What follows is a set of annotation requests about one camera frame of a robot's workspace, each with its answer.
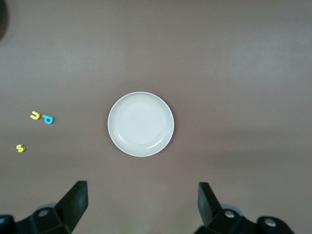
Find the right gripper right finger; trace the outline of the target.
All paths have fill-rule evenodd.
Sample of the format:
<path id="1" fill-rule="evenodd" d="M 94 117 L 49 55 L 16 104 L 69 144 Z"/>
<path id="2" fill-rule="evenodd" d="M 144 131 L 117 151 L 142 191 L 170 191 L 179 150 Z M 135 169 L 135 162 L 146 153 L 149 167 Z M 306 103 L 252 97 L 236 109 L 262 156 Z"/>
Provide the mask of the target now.
<path id="1" fill-rule="evenodd" d="M 203 222 L 195 234 L 295 234 L 281 219 L 261 216 L 256 223 L 232 208 L 223 208 L 209 183 L 198 185 L 198 210 Z"/>

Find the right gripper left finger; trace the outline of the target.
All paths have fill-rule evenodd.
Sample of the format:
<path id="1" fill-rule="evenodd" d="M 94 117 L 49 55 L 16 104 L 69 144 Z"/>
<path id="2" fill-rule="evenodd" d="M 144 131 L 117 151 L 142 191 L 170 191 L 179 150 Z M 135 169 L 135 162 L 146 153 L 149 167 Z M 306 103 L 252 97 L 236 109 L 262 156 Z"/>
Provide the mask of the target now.
<path id="1" fill-rule="evenodd" d="M 54 206 L 45 205 L 23 220 L 0 215 L 0 234 L 72 234 L 87 207 L 87 182 L 78 181 Z"/>

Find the beige round plate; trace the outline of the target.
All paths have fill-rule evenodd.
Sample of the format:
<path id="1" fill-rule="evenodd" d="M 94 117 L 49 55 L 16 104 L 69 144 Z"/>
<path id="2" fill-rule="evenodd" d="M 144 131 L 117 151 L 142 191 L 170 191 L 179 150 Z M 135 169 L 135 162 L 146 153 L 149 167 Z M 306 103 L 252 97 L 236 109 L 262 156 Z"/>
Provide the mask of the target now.
<path id="1" fill-rule="evenodd" d="M 162 98 L 148 92 L 133 92 L 112 106 L 107 129 L 119 150 L 130 156 L 148 157 L 169 145 L 174 135 L 175 119 Z"/>

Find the blue round plate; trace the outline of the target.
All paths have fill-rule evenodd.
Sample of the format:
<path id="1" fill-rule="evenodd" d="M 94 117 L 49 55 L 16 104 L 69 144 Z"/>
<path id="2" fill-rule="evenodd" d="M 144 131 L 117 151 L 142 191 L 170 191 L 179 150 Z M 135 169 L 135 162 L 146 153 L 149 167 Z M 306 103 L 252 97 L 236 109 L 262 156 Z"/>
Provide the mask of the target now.
<path id="1" fill-rule="evenodd" d="M 0 0 L 0 41 L 5 37 L 9 25 L 7 0 Z"/>

